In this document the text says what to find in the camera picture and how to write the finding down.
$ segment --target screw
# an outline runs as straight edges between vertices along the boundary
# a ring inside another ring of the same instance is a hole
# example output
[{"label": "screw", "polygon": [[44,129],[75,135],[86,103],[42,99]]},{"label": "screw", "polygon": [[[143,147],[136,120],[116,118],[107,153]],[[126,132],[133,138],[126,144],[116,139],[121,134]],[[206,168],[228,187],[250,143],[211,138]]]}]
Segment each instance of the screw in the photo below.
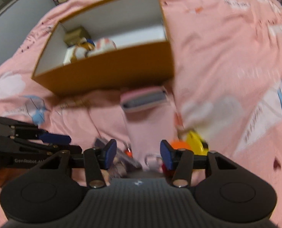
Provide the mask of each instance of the screw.
[{"label": "screw", "polygon": [[105,185],[104,182],[101,180],[93,180],[89,183],[89,186],[92,188],[101,188],[104,185]]},{"label": "screw", "polygon": [[173,182],[173,185],[177,188],[183,188],[185,186],[187,186],[189,183],[188,181],[184,180],[184,179],[177,179]]}]

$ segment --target pink bedsheet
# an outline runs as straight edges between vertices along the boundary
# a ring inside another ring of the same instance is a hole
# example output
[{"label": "pink bedsheet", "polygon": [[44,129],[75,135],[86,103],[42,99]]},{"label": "pink bedsheet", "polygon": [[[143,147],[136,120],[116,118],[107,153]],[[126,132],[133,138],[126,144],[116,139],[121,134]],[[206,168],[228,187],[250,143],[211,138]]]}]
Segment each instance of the pink bedsheet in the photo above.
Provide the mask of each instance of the pink bedsheet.
[{"label": "pink bedsheet", "polygon": [[[119,91],[60,100],[30,79],[51,28],[97,0],[70,0],[47,13],[0,67],[0,116],[69,134],[84,149],[95,137],[131,142],[136,158],[175,137],[174,113],[217,150],[268,181],[282,227],[282,7],[276,0],[162,0],[176,76],[169,103],[126,117]],[[194,176],[199,181],[203,176]],[[75,179],[83,181],[83,172]],[[0,207],[0,225],[6,217]]]}]

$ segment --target black ribbed surface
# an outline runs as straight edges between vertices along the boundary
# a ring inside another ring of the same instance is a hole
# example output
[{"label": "black ribbed surface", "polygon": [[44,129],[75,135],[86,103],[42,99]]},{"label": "black ribbed surface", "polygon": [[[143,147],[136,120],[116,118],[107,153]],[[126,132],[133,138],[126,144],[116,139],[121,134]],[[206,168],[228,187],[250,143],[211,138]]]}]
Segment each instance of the black ribbed surface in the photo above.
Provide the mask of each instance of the black ribbed surface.
[{"label": "black ribbed surface", "polygon": [[109,187],[90,190],[73,213],[58,221],[11,221],[4,228],[276,228],[268,219],[248,224],[220,221],[200,209],[189,190],[171,187],[162,178],[140,181],[114,179]]}]

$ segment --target brown box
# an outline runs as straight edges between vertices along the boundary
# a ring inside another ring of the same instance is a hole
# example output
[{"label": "brown box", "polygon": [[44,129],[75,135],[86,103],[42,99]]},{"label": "brown box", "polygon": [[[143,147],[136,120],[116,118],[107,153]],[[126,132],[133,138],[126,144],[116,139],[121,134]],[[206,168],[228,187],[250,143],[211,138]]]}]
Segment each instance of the brown box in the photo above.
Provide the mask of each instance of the brown box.
[{"label": "brown box", "polygon": [[[82,26],[94,41],[110,38],[117,50],[70,62],[63,39]],[[160,85],[174,76],[160,0],[100,0],[61,20],[43,49],[32,79],[59,96],[94,89]]]},{"label": "brown box", "polygon": [[87,38],[90,39],[90,36],[88,32],[84,29],[84,27],[80,26],[79,28],[76,28],[68,33],[65,34],[64,36],[64,42],[69,46],[73,46],[78,44],[78,42],[82,38]]}]

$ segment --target white wall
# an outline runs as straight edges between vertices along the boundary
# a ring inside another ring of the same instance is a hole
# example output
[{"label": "white wall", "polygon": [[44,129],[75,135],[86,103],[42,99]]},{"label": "white wall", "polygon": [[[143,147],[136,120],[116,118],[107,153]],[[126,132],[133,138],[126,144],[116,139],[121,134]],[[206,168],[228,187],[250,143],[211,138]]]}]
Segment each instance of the white wall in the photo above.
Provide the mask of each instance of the white wall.
[{"label": "white wall", "polygon": [[53,0],[18,0],[0,15],[0,65],[15,53],[40,18],[53,7]]}]

